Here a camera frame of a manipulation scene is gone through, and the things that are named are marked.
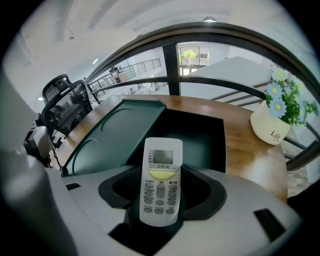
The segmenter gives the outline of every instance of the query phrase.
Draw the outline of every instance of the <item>air conditioner remote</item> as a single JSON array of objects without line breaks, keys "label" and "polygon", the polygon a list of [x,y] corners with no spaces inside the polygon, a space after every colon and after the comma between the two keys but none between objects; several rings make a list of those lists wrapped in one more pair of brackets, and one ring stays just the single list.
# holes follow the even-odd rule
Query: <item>air conditioner remote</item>
[{"label": "air conditioner remote", "polygon": [[140,220],[150,226],[174,224],[180,206],[183,144],[173,138],[147,138],[140,187]]}]

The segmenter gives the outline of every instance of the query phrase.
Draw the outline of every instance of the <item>yellow button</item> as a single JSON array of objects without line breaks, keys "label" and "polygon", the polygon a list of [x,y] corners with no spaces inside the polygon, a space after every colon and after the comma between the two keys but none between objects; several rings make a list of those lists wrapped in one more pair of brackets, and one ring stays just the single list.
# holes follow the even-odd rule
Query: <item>yellow button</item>
[{"label": "yellow button", "polygon": [[149,170],[149,174],[157,180],[167,180],[176,175],[174,171],[165,171],[165,170]]}]

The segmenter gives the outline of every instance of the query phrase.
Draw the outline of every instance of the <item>potted plant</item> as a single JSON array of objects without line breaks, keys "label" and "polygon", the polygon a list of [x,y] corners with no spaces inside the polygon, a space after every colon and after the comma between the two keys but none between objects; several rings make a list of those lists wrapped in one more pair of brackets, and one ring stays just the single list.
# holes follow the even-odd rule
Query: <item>potted plant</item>
[{"label": "potted plant", "polygon": [[286,70],[273,67],[266,100],[252,113],[254,133],[264,142],[279,144],[293,125],[306,125],[308,114],[318,114],[316,103],[300,98],[304,84]]}]

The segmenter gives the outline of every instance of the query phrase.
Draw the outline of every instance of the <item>dark green tray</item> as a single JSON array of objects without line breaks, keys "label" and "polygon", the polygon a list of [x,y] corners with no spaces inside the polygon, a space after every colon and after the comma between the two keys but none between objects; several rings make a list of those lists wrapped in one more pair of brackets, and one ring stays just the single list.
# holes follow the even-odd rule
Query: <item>dark green tray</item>
[{"label": "dark green tray", "polygon": [[100,121],[76,148],[69,175],[141,165],[145,139],[182,140],[183,163],[226,172],[222,119],[167,109],[159,100],[125,99]]},{"label": "dark green tray", "polygon": [[146,133],[165,108],[159,100],[122,100],[88,133],[68,159],[69,175],[125,165],[137,146],[144,143]]}]

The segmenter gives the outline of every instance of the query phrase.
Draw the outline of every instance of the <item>wooden table top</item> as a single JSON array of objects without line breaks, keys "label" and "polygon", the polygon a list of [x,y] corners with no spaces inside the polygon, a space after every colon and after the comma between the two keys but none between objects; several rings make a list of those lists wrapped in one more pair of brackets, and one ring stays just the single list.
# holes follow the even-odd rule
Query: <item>wooden table top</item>
[{"label": "wooden table top", "polygon": [[250,124],[251,110],[209,99],[174,95],[111,96],[91,111],[62,143],[57,151],[62,166],[88,132],[123,98],[160,99],[171,110],[223,119],[226,173],[253,181],[287,202],[287,168],[281,145],[269,145],[255,135]]}]

